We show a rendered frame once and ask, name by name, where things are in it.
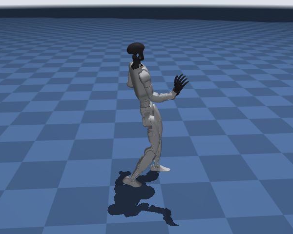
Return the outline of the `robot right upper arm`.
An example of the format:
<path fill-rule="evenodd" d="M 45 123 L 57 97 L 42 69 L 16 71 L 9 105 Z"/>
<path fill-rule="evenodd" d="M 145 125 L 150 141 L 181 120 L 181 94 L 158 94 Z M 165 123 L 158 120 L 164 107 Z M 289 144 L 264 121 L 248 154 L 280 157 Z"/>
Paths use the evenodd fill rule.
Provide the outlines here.
<path fill-rule="evenodd" d="M 158 93 L 156 92 L 153 92 L 153 86 L 152 86 L 152 83 L 151 83 L 151 78 L 150 78 L 150 75 L 148 72 L 146 72 L 145 70 L 142 70 L 140 71 L 139 73 L 139 79 L 140 79 L 140 82 L 143 84 L 144 88 L 145 88 L 145 91 L 149 97 L 149 99 L 152 97 L 152 96 L 159 96 Z M 151 99 L 150 99 L 151 100 Z"/>

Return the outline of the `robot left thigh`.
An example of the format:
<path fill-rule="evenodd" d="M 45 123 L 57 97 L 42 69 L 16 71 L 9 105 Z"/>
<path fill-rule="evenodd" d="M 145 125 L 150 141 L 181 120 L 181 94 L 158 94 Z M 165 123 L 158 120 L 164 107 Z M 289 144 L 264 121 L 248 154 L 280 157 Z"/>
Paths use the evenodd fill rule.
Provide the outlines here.
<path fill-rule="evenodd" d="M 160 140 L 161 140 L 161 137 L 162 137 L 162 130 L 163 130 L 163 125 L 162 125 L 162 118 L 161 118 L 161 115 L 159 113 L 159 110 L 158 108 L 156 107 L 155 104 L 153 104 L 153 107 L 154 107 L 154 115 L 155 118 L 156 118 L 156 121 L 158 123 L 158 127 L 159 127 L 159 132 L 160 132 Z"/>

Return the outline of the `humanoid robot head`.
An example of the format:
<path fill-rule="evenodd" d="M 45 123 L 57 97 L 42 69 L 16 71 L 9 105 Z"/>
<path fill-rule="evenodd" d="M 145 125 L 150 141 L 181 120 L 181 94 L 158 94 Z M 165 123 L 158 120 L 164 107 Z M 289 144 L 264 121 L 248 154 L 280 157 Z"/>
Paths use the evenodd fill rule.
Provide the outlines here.
<path fill-rule="evenodd" d="M 140 61 L 144 60 L 144 55 L 143 55 L 144 48 L 145 46 L 138 42 L 132 43 L 128 46 L 127 52 L 129 54 L 134 54 L 134 55 L 139 54 L 139 56 L 134 59 L 133 64 L 130 66 L 133 70 L 139 68 L 139 64 L 141 64 Z M 141 66 L 143 65 L 141 64 Z"/>

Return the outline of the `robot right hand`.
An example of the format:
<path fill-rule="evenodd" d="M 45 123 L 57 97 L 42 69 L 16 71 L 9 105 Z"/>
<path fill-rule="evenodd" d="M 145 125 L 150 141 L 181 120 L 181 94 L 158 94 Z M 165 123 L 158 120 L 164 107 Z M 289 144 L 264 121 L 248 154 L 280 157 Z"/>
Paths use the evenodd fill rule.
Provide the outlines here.
<path fill-rule="evenodd" d="M 189 81 L 187 81 L 186 83 L 184 83 L 188 78 L 186 78 L 186 79 L 184 79 L 183 80 L 183 78 L 185 77 L 185 76 L 183 76 L 182 78 L 181 78 L 181 76 L 182 76 L 183 74 L 181 74 L 179 77 L 178 76 L 176 76 L 175 77 L 175 80 L 174 80 L 174 88 L 173 88 L 173 91 L 175 92 L 175 93 L 177 93 L 176 94 L 176 96 L 177 95 L 179 95 L 179 93 L 180 93 L 180 91 L 183 89 L 183 87 L 189 82 Z M 177 79 L 178 78 L 178 79 Z M 181 78 L 181 79 L 180 79 Z M 179 80 L 180 79 L 180 80 Z M 183 80 L 183 81 L 182 81 Z M 181 82 L 182 81 L 182 82 Z M 184 83 L 184 84 L 183 84 Z M 182 85 L 183 84 L 183 85 Z"/>

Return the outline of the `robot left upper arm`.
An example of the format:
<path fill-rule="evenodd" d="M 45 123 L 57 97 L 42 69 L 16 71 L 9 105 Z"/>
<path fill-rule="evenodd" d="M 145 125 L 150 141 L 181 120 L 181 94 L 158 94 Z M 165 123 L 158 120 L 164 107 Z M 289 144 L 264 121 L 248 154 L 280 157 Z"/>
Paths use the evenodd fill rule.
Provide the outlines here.
<path fill-rule="evenodd" d="M 130 67 L 130 65 L 131 65 L 132 63 L 133 63 L 133 62 L 130 62 L 130 63 L 129 63 L 129 67 Z M 133 88 L 132 81 L 131 81 L 131 77 L 130 77 L 130 72 L 128 73 L 128 83 L 127 83 L 127 86 L 130 87 L 130 88 Z"/>

